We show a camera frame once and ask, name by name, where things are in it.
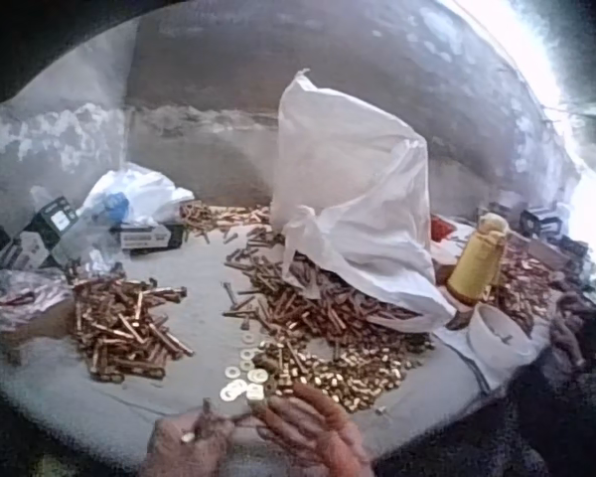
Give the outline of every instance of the white bowl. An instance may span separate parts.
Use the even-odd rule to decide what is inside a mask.
[[[506,313],[478,304],[468,328],[470,346],[477,357],[494,370],[509,372],[530,363],[534,345]]]

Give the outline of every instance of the plastic bag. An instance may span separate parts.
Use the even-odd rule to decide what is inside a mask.
[[[378,300],[421,316],[426,332],[455,314],[434,285],[426,141],[397,117],[315,87],[303,73],[279,110],[272,225],[296,251]]]
[[[119,171],[108,171],[88,193],[79,213],[94,209],[106,198],[123,194],[128,210],[119,222],[156,226],[179,219],[179,205],[194,200],[194,194],[176,187],[166,176],[136,164],[127,164]]]
[[[73,291],[58,268],[0,270],[0,332],[15,331],[72,299]]]

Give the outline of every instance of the yellow bottle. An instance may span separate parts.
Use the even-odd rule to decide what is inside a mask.
[[[499,273],[509,229],[506,219],[497,214],[479,219],[446,283],[451,295],[467,305],[477,304]]]

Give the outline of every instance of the concrete wall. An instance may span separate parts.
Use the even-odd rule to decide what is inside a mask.
[[[33,186],[76,206],[125,156],[124,97],[137,22],[80,45],[0,104],[0,225],[32,217]]]
[[[96,37],[0,105],[0,225],[26,224],[33,186],[79,205],[124,159],[211,203],[268,201],[274,114],[304,68],[426,137],[436,212],[500,189],[546,204],[575,182],[525,85],[432,0],[198,0]]]
[[[275,111],[304,68],[316,85],[369,101],[426,137],[435,211],[468,214],[500,188],[539,205],[570,192],[574,169],[525,85],[431,0],[200,0],[144,17],[128,86],[137,107],[129,158],[186,171],[180,184],[202,199],[220,202],[219,191],[242,193],[246,184],[254,196],[268,194],[255,171],[269,161],[258,152],[273,147],[258,131],[247,136],[232,114],[269,127],[255,126],[256,113]],[[204,119],[186,115],[189,106],[223,112],[213,139]]]

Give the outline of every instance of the black box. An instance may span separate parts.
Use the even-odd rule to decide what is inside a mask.
[[[568,251],[579,258],[584,258],[589,251],[589,244],[587,242],[572,240],[568,236],[561,237],[558,247],[561,250]]]
[[[525,237],[545,238],[558,236],[563,227],[563,221],[556,215],[556,211],[534,208],[521,212],[519,225]]]
[[[122,250],[141,254],[180,248],[185,227],[177,223],[159,224],[156,227],[121,224],[110,231],[117,235]]]
[[[35,270],[61,265],[53,257],[62,236],[77,222],[77,214],[64,197],[42,207],[11,241],[0,257],[0,268]]]

